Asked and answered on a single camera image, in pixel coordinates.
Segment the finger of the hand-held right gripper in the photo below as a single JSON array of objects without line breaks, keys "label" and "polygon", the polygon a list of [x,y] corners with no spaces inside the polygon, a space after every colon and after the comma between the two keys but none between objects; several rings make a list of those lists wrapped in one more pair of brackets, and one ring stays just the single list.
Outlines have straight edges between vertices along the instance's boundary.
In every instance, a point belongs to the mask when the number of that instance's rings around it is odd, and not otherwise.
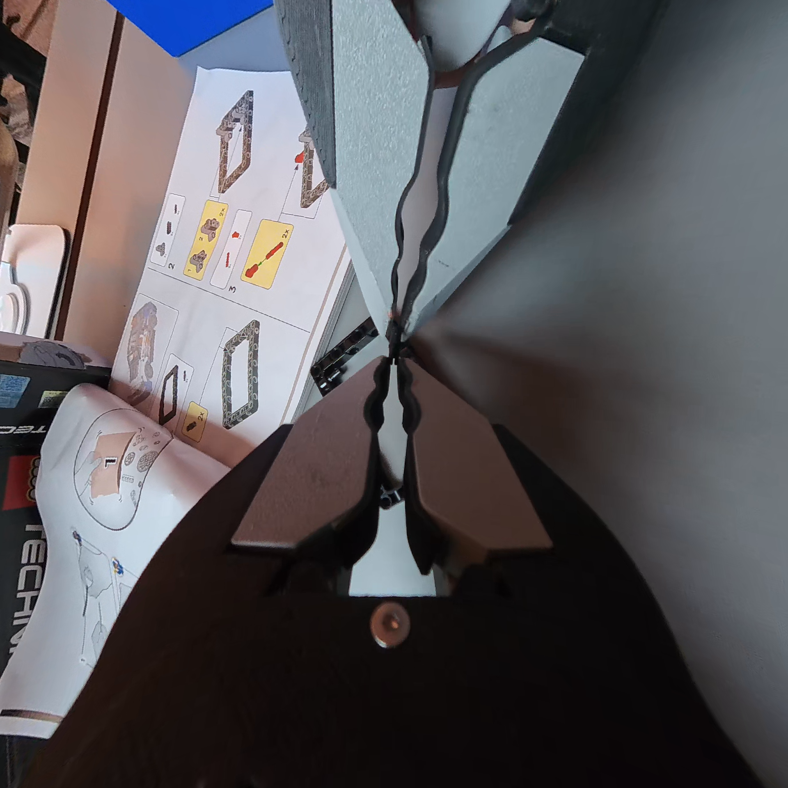
[{"label": "finger of the hand-held right gripper", "polygon": [[430,319],[507,232],[584,55],[537,34],[491,49],[463,77],[438,169],[438,205],[402,308]]},{"label": "finger of the hand-held right gripper", "polygon": [[427,37],[417,42],[392,2],[332,2],[340,227],[377,327],[396,310],[402,209],[419,174],[434,88]]}]

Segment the lego race car box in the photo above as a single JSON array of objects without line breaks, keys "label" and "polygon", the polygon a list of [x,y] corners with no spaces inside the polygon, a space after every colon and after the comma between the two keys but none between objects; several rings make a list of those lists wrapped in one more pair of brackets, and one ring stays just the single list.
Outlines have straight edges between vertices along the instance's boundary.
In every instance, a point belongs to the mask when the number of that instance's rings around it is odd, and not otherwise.
[{"label": "lego race car box", "polygon": [[1,334],[1,670],[40,594],[46,538],[35,500],[40,453],[57,409],[77,385],[107,389],[110,368],[91,349]]}]

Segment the black rectangular lego frame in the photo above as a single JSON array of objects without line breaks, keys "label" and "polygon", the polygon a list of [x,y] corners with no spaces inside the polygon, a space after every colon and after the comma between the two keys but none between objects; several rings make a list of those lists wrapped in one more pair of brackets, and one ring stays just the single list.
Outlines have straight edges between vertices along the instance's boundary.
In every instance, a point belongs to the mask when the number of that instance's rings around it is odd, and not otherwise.
[{"label": "black rectangular lego frame", "polygon": [[[339,328],[339,336],[330,340],[327,351],[315,360],[310,373],[320,395],[326,396],[374,358],[387,355],[388,351],[388,340],[379,336],[373,320],[366,317],[353,330]],[[380,508],[390,510],[405,500],[403,476],[408,440],[403,427],[396,364],[390,368],[383,415],[384,422],[378,432],[382,466]]]}]

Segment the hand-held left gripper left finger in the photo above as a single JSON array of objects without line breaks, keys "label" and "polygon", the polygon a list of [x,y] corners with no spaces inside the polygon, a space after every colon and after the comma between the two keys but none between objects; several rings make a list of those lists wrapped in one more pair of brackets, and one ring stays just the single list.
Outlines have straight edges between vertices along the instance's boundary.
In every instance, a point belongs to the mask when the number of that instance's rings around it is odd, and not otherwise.
[{"label": "hand-held left gripper left finger", "polygon": [[350,569],[378,527],[378,431],[389,360],[378,357],[303,413],[231,543]]}]

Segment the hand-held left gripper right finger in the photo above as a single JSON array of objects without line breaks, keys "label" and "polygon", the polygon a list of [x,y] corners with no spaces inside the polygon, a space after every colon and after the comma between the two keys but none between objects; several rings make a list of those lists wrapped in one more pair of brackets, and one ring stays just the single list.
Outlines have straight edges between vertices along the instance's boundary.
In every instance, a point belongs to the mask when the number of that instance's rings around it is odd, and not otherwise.
[{"label": "hand-held left gripper right finger", "polygon": [[410,359],[399,360],[399,399],[408,543],[423,575],[552,548],[486,417]]}]

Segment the lego instruction booklet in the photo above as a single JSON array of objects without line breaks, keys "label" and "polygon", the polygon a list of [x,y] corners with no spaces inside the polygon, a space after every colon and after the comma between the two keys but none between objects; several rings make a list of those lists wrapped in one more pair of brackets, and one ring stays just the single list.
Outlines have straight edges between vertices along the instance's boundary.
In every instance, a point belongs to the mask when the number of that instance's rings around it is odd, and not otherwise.
[{"label": "lego instruction booklet", "polygon": [[350,255],[289,73],[198,71],[149,251],[110,391],[44,441],[3,734],[54,733],[163,540],[300,406]]}]

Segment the white rounded device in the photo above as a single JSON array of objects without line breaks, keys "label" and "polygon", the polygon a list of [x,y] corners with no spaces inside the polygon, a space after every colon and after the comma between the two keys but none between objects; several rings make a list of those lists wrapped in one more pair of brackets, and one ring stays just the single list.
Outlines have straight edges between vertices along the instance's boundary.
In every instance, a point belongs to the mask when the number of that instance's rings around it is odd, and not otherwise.
[{"label": "white rounded device", "polygon": [[67,258],[66,231],[15,224],[2,250],[1,331],[47,338],[54,329]]}]

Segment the blue plastic bin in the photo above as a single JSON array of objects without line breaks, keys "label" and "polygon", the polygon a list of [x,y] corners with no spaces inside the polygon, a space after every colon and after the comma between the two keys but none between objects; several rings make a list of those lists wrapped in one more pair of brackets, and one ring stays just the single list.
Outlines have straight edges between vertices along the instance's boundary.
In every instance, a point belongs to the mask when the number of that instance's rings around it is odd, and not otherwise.
[{"label": "blue plastic bin", "polygon": [[272,1],[110,1],[168,54],[179,57],[261,13]]}]

